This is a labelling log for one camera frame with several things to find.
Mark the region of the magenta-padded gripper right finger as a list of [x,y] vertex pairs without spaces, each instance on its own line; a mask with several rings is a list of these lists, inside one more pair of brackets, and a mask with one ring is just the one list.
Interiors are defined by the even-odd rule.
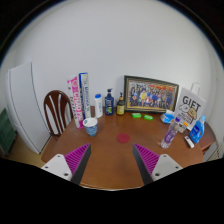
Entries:
[[133,144],[132,153],[145,185],[182,169],[168,154],[158,155],[136,143]]

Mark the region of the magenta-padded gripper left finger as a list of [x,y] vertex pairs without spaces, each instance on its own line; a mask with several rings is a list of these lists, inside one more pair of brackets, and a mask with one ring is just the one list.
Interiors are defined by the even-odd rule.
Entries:
[[66,155],[56,154],[42,169],[79,185],[90,155],[91,145],[85,144]]

